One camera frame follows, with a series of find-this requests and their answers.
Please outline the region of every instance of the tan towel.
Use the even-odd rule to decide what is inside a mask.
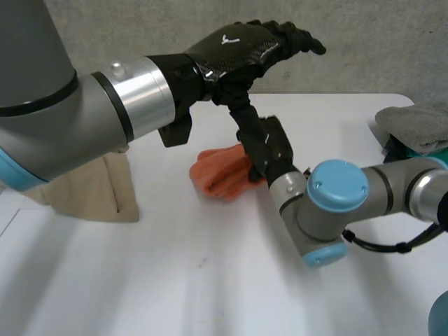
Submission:
[[[23,194],[61,214],[90,221],[139,220],[126,154],[106,154]]]

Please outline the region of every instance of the white table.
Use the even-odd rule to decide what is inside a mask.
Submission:
[[[368,122],[396,94],[256,94],[275,113],[304,169],[330,158],[383,159]],[[196,155],[235,143],[236,125],[211,103],[192,109],[189,144],[158,133],[129,152],[141,220],[95,223],[55,215],[11,191],[0,195],[0,335],[426,335],[448,289],[448,239],[409,255],[350,246],[343,260],[307,269],[267,188],[227,204],[188,178]],[[369,220],[360,237],[392,244],[423,224],[404,214]]]

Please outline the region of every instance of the teal object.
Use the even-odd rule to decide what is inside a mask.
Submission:
[[[448,335],[448,292],[441,294],[431,307],[428,334],[429,336]]]
[[[347,253],[347,245],[340,242],[309,252],[302,259],[308,267],[318,268],[338,261]]]
[[[418,154],[411,148],[406,148],[406,156],[409,158],[428,158],[434,159],[439,162],[446,170],[448,170],[448,149],[441,150],[440,152],[431,153],[426,156]]]
[[[315,205],[332,213],[350,212],[369,195],[369,181],[359,167],[343,160],[319,164],[307,182],[308,196]]]
[[[0,180],[17,191],[26,191],[47,183],[23,169],[16,161],[0,148]]]

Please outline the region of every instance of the gray wall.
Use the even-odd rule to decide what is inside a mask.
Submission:
[[[47,0],[81,73],[177,53],[229,22],[291,20],[328,49],[271,69],[254,92],[394,92],[448,102],[448,0]]]

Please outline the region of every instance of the silver metal ring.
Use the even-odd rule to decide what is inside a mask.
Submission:
[[[114,61],[103,74],[125,106],[135,139],[174,121],[176,107],[171,90],[161,70],[149,58]]]
[[[440,200],[447,192],[448,171],[431,170],[424,174],[412,189],[409,199],[411,214],[423,221],[438,223]]]
[[[280,176],[269,187],[269,193],[278,210],[293,197],[305,192],[306,178],[299,171],[292,171]]]

